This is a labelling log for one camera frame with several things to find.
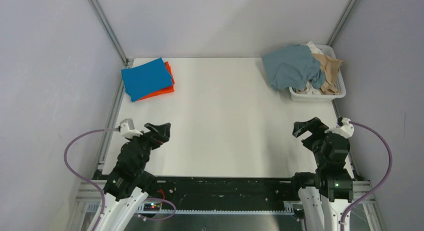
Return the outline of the white t shirt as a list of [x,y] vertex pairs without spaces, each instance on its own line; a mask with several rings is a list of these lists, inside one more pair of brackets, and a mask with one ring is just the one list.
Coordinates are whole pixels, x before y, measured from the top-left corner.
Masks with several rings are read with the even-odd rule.
[[[310,51],[312,54],[323,54],[323,52],[316,47],[316,45],[312,42],[309,41],[306,46],[309,47]],[[296,90],[297,94],[303,94],[303,95],[322,95],[321,91],[319,89],[316,89],[312,86],[311,81],[309,80],[306,84],[306,86],[299,90]]]

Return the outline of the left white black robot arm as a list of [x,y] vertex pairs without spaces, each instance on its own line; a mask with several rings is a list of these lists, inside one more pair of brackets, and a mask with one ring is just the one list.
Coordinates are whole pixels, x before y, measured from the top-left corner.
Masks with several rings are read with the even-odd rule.
[[121,146],[117,161],[101,189],[101,203],[90,231],[123,231],[146,199],[157,195],[156,176],[145,170],[151,152],[168,142],[171,123],[146,123],[147,132],[136,130],[132,119],[120,122],[117,130],[127,141]]

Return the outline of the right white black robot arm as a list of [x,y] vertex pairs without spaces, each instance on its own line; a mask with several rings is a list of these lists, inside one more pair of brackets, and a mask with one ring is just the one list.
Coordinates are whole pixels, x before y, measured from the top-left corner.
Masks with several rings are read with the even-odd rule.
[[292,135],[296,138],[310,132],[301,142],[316,162],[315,172],[297,172],[291,179],[290,193],[302,202],[306,231],[350,229],[347,208],[354,199],[354,184],[345,166],[354,130],[350,119],[342,117],[333,128],[318,117],[293,124]]

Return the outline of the folded blue t shirt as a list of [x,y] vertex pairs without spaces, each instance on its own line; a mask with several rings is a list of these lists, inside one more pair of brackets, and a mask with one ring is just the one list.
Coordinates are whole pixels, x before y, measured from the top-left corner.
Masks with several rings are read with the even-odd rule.
[[125,92],[132,102],[174,85],[173,76],[162,58],[122,69],[121,76]]

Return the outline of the beige t shirt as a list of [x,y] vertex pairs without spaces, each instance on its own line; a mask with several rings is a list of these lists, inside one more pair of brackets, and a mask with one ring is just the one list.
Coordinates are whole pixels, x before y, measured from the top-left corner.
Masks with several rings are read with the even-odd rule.
[[325,54],[312,53],[312,56],[320,62],[320,70],[325,74],[325,81],[320,88],[322,95],[338,95],[339,89],[336,81],[343,61]]

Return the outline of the left controller board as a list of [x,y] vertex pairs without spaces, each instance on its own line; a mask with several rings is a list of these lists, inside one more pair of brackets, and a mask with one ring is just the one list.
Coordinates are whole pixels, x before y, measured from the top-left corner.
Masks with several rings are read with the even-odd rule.
[[143,204],[143,208],[142,211],[145,213],[148,212],[159,212],[162,208],[162,204],[161,203],[153,203],[153,202],[149,202],[149,203],[144,203]]

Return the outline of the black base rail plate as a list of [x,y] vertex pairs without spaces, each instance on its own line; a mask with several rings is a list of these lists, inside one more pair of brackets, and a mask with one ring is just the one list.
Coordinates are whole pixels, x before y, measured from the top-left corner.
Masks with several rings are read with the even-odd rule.
[[291,178],[156,176],[147,203],[177,212],[282,212],[301,201]]

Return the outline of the white plastic laundry basket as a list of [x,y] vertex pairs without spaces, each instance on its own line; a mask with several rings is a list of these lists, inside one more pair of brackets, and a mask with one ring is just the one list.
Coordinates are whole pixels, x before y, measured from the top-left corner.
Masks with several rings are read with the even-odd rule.
[[314,88],[310,81],[301,89],[289,88],[290,98],[297,102],[325,102],[343,98],[346,88],[343,82],[340,66],[343,61],[336,58],[332,47],[323,44],[308,42],[312,56],[320,64],[320,73],[324,74],[325,81],[319,88]]

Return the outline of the aluminium frame rail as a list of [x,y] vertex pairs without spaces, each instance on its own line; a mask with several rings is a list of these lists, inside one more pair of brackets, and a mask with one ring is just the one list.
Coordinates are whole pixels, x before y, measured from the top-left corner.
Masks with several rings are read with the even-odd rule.
[[288,214],[293,205],[302,205],[306,226],[313,230],[352,230],[352,203],[341,198],[330,201],[310,182],[292,178],[181,177],[149,179],[147,187],[135,188],[120,201],[104,194],[105,180],[83,181],[78,202],[106,202],[105,223],[112,217],[129,219],[131,214]]

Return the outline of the grey-blue t shirt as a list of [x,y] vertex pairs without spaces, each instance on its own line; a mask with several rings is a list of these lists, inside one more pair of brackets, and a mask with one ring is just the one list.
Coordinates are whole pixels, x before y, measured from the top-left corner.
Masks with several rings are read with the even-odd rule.
[[275,90],[302,90],[310,83],[319,89],[326,81],[321,63],[304,44],[288,44],[261,56],[268,84]]

